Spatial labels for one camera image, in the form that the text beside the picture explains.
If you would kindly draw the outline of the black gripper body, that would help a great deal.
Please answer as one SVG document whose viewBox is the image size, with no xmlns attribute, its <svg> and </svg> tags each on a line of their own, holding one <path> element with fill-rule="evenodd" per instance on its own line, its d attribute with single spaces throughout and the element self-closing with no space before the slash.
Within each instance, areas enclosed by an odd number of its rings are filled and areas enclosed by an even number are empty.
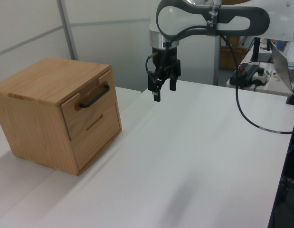
<svg viewBox="0 0 294 228">
<path fill-rule="evenodd" d="M 176 47 L 166 49 L 152 48 L 153 53 L 157 53 L 152 58 L 155 65 L 155 71 L 152 77 L 158 80 L 167 80 L 168 78 L 178 78 L 181 76 L 180 60 L 178 59 L 178 50 Z"/>
</svg>

